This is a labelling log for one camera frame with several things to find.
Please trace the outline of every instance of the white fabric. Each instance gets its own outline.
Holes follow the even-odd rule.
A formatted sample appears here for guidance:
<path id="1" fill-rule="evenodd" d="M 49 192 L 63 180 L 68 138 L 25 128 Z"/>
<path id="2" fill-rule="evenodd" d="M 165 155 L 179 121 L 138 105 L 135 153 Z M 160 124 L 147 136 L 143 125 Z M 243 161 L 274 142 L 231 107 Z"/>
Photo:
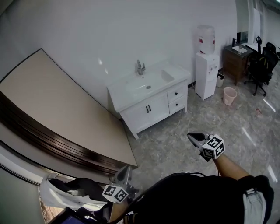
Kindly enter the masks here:
<path id="1" fill-rule="evenodd" d="M 263 224 L 266 214 L 266 201 L 263 194 L 254 189 L 243 194 L 244 224 Z"/>
<path id="2" fill-rule="evenodd" d="M 61 191 L 49 182 L 50 179 L 55 178 L 56 174 L 46 175 L 40 185 L 40 196 L 45 205 L 57 208 L 69 207 L 73 210 L 84 207 L 90 211 L 97 211 L 107 204 L 107 202 L 92 200 L 89 195 L 74 196 Z"/>

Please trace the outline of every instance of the drawer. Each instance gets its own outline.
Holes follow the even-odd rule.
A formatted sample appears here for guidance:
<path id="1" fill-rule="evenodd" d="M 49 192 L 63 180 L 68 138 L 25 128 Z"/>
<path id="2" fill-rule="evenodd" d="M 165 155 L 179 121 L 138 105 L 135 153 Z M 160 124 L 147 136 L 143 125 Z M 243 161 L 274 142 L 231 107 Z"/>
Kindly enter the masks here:
<path id="1" fill-rule="evenodd" d="M 167 92 L 168 103 L 171 103 L 174 100 L 179 99 L 184 95 L 185 95 L 185 82 L 175 85 L 174 87 L 172 87 L 171 90 Z"/>
<path id="2" fill-rule="evenodd" d="M 169 113 L 172 114 L 185 107 L 185 96 L 173 101 L 169 104 Z"/>

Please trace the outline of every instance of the black office chair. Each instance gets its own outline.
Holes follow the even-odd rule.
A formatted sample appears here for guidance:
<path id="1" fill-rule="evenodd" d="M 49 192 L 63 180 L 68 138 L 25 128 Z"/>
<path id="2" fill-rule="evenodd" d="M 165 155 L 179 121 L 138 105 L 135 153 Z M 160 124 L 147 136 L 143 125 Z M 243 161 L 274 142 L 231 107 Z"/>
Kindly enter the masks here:
<path id="1" fill-rule="evenodd" d="M 267 43 L 266 48 L 276 54 L 276 47 L 272 43 Z"/>
<path id="2" fill-rule="evenodd" d="M 261 90 L 264 92 L 263 96 L 266 96 L 266 92 L 263 89 L 263 84 L 268 85 L 271 78 L 272 78 L 272 71 L 274 67 L 278 63 L 278 57 L 275 53 L 273 53 L 271 50 L 264 47 L 262 49 L 262 55 L 259 54 L 258 58 L 254 63 L 250 64 L 248 70 L 250 72 L 249 79 L 253 80 L 247 80 L 244 82 L 244 85 L 247 84 L 247 82 L 252 82 L 255 84 L 255 93 L 254 96 L 257 93 L 258 87 L 261 88 Z"/>

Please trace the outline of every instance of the small trash can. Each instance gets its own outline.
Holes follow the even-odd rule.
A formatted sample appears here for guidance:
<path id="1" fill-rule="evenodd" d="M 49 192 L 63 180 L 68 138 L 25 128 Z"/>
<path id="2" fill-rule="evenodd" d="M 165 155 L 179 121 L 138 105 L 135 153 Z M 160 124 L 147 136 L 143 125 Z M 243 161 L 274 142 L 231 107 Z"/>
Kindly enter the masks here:
<path id="1" fill-rule="evenodd" d="M 223 100 L 224 100 L 225 105 L 232 104 L 232 102 L 236 96 L 237 96 L 237 92 L 235 91 L 235 89 L 233 89 L 231 87 L 224 88 L 224 99 Z"/>
<path id="2" fill-rule="evenodd" d="M 224 75 L 218 73 L 216 86 L 222 87 L 223 83 L 224 83 Z"/>

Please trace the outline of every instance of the cabinet door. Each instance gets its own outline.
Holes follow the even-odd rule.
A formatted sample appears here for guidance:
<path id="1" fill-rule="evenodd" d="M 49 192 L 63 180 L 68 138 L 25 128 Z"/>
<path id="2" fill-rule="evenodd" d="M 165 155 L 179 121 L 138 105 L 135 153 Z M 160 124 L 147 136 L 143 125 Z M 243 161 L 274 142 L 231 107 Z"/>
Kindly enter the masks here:
<path id="1" fill-rule="evenodd" d="M 152 123 L 162 120 L 169 115 L 167 93 L 159 94 L 147 101 Z"/>
<path id="2" fill-rule="evenodd" d="M 129 107 L 121 115 L 128 127 L 135 132 L 142 131 L 151 123 L 150 111 L 145 101 Z"/>

